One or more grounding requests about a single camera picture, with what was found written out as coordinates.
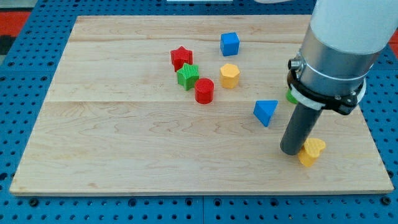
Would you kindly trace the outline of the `green block behind arm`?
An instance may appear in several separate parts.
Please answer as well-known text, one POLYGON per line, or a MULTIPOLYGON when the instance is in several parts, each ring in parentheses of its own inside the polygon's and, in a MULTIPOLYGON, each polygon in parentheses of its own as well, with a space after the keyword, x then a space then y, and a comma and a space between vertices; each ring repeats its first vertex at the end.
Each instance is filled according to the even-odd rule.
POLYGON ((292 92, 290 89, 287 90, 287 93, 285 94, 286 99, 293 104, 298 104, 299 102, 295 99, 295 97, 292 95, 292 92))

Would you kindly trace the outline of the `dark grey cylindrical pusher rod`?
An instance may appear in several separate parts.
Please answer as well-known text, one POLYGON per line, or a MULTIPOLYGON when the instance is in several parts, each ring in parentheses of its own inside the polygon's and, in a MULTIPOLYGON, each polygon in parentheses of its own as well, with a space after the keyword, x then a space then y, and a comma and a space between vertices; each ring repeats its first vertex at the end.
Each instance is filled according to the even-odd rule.
POLYGON ((299 153, 323 110, 314 110, 298 103, 285 129, 280 149, 290 156, 299 153))

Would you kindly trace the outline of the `black flange mount ring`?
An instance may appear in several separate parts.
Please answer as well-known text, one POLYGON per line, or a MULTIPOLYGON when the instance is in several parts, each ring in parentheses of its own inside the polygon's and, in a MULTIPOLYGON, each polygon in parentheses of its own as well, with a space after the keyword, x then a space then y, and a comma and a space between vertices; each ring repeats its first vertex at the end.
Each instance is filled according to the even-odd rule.
POLYGON ((299 103, 313 110, 333 110, 342 115, 349 115, 363 99, 366 92, 366 80, 364 80, 357 89, 350 91, 348 95, 322 95, 302 84, 294 71, 288 72, 287 83, 291 95, 299 103))

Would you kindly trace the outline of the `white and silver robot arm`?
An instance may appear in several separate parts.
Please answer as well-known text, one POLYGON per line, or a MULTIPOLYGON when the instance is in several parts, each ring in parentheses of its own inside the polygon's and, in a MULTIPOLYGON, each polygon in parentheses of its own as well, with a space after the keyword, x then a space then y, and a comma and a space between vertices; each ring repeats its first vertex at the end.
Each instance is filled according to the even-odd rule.
POLYGON ((318 0, 287 84, 298 101, 280 142, 296 155, 324 110, 350 114, 365 77, 397 29, 397 0, 318 0))

